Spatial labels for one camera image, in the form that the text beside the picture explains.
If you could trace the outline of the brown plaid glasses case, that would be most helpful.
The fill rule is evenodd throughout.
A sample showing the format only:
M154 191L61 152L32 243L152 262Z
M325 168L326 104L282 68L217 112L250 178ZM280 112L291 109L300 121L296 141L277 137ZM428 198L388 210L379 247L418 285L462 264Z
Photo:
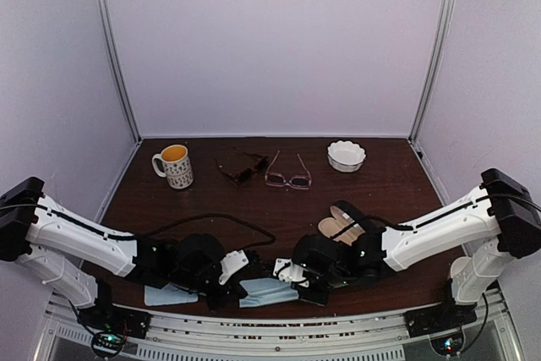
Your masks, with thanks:
M330 207L330 213L330 216L319 222L319 233L350 247L359 237L377 228L363 212L345 200L334 202Z

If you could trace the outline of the dark tortoiseshell sunglasses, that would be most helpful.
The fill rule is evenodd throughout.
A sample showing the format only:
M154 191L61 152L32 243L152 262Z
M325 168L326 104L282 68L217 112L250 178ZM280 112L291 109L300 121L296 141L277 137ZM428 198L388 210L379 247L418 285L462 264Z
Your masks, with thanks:
M267 155L259 153L247 152L240 149L237 146L233 146L233 149L243 156L248 157L252 162L237 172L229 172L224 166L215 159L217 171L229 182L236 186L241 186L249 182L254 175L263 173L270 165L270 158Z

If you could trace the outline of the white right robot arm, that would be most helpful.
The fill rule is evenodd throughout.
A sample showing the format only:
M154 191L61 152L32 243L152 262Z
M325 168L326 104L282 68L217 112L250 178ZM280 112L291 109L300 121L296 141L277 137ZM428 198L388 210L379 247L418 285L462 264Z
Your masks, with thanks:
M452 263L451 296L434 308L434 322L451 328L509 263L540 250L540 207L527 188L495 168L481 177L482 183L459 200L404 223L364 214L338 200L323 220L335 229L300 238L288 268L275 274L290 282L302 300L325 305L334 289L373 285L481 239L473 256Z

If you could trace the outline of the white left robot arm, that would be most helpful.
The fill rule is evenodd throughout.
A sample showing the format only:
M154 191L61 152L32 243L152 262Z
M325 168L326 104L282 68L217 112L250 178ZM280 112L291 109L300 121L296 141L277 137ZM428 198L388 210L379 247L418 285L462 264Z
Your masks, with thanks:
M1 259L15 262L68 298L104 331L121 324L121 311L107 300L110 288L68 261L74 256L132 283L173 285L220 308L245 298L238 273L248 265L244 251L230 253L207 233L182 240L121 232L79 216L43 193L30 177L1 196Z

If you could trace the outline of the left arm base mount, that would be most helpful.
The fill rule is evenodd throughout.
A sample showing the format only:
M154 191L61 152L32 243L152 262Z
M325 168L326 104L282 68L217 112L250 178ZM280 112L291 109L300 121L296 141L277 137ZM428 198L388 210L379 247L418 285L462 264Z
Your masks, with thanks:
M100 311L77 309L77 321L90 333L90 349L99 358L114 358L129 338L145 339L150 327L149 313L119 308Z

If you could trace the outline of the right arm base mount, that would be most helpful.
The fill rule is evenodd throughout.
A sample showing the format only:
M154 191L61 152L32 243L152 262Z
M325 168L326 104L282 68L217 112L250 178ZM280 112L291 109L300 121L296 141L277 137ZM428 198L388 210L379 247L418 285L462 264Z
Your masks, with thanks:
M427 336L432 350L440 356L458 356L466 346L463 326L477 320L474 305L438 304L409 310L404 314L410 338Z

